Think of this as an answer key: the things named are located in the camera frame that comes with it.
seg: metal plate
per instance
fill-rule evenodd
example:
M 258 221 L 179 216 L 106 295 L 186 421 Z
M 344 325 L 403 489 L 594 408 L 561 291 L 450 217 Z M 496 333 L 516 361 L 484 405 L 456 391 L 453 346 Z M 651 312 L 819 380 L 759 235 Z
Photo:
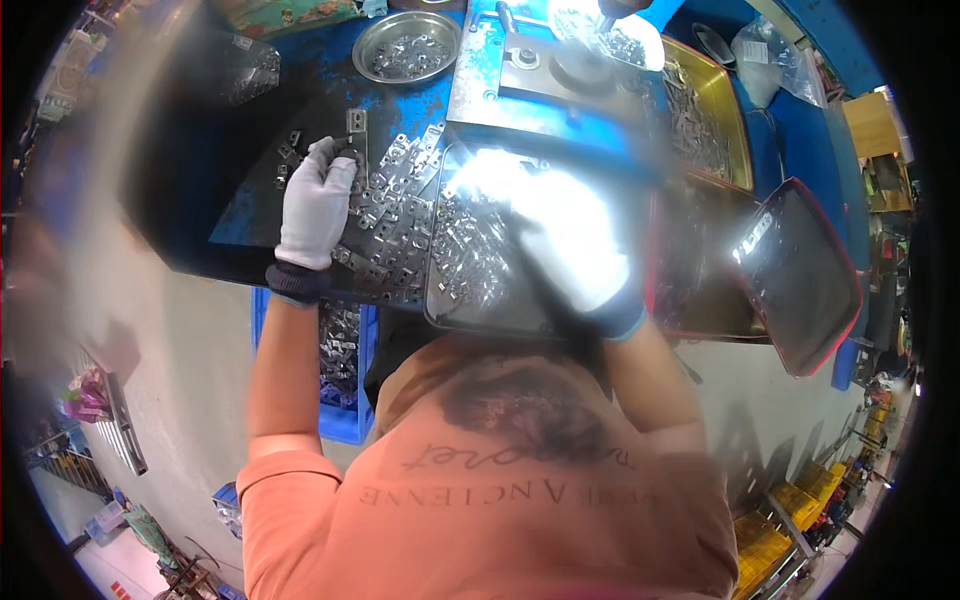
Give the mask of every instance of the metal plate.
M 623 89 L 617 78 L 621 71 L 614 69 L 612 63 L 606 59 L 602 65 L 610 71 L 609 90 L 603 95 L 588 95 L 584 91 L 576 91 L 561 83 L 556 70 L 558 53 L 569 48 L 563 48 L 560 42 L 540 37 L 507 34 L 506 49 L 512 52 L 515 49 L 529 48 L 537 53 L 540 66 L 537 68 L 520 67 L 512 60 L 504 59 L 500 71 L 500 94 L 535 94 L 542 100 L 565 105 L 590 107 L 604 112 L 623 123 L 642 123 L 647 118 L 648 107 L 637 95 Z

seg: blue plastic crate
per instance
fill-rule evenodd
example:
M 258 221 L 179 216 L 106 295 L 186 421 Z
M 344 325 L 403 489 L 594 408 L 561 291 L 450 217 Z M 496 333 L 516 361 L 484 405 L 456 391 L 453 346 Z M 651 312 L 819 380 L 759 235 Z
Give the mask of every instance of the blue plastic crate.
M 251 292 L 250 334 L 253 352 L 260 344 L 260 332 L 267 314 L 270 290 L 253 288 Z M 363 389 L 367 369 L 376 351 L 376 307 L 360 305 L 360 348 L 357 360 L 357 405 L 356 410 L 320 404 L 320 421 L 317 431 L 320 437 L 344 444 L 362 445 L 373 427 L 373 408 Z

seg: person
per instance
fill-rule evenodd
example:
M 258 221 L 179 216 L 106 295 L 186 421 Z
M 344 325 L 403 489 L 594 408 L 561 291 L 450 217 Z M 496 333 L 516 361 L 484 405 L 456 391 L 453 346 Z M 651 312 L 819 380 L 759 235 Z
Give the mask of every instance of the person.
M 346 473 L 325 458 L 317 303 L 355 171 L 327 137 L 285 192 L 237 478 L 248 596 L 730 597 L 725 478 L 693 389 L 627 263 L 578 288 L 593 275 L 543 231 L 522 246 L 605 338 L 620 410 L 559 352 L 455 333 L 383 382 L 376 440 Z

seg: plastic bag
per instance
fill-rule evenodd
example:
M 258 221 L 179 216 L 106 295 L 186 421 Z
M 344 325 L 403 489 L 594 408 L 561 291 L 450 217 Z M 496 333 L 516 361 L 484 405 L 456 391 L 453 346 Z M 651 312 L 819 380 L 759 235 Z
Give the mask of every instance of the plastic bag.
M 262 41 L 201 28 L 181 52 L 190 90 L 213 104 L 237 106 L 280 84 L 280 53 Z
M 107 392 L 107 374 L 96 365 L 70 382 L 63 399 L 63 413 L 88 423 L 113 420 Z
M 755 106 L 765 108 L 782 87 L 815 107 L 827 107 L 827 94 L 811 56 L 784 39 L 764 17 L 741 29 L 731 50 L 737 76 Z

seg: metal rod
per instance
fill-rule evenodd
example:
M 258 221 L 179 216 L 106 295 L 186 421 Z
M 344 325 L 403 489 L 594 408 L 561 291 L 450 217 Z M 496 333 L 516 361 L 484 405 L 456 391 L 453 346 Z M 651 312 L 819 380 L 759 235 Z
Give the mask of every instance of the metal rod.
M 500 0 L 496 3 L 496 15 L 500 18 L 500 25 L 503 26 L 503 31 L 508 34 L 515 34 L 516 21 L 514 21 L 514 12 L 510 10 L 510 5 Z
M 790 532 L 790 537 L 793 538 L 793 541 L 800 546 L 801 551 L 803 551 L 804 556 L 807 558 L 813 557 L 813 548 L 810 547 L 810 544 L 806 542 L 804 534 L 797 527 L 797 524 L 793 522 L 793 519 L 790 518 L 788 514 L 773 494 L 765 492 L 764 495 L 767 498 L 767 501 L 770 502 L 770 506 L 773 507 L 774 512 L 777 513 L 777 516 L 780 517 L 780 520 L 783 522 L 783 525 L 786 526 L 787 531 Z

